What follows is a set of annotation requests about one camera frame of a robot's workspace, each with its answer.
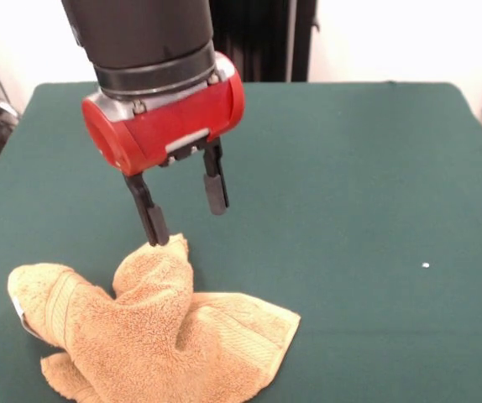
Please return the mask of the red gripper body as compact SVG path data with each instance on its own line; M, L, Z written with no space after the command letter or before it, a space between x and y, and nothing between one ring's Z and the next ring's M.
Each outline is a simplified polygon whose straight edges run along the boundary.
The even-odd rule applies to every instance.
M243 83L233 62L215 54L217 80L181 92L135 102L96 92L82 101L86 128L103 158L125 175L162 165L169 155L196 141L212 142L240 122L245 107Z

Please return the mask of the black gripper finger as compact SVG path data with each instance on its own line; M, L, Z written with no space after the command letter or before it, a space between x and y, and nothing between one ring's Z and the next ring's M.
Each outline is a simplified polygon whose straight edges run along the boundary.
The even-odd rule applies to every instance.
M206 173L203 177L205 191L211 213L224 214L229 207L228 193L225 185L221 159L223 149L219 139L213 140L204 149L204 165Z
M163 212L149 193L143 175L124 175L125 183L133 196L145 234L151 246L168 244L170 233Z

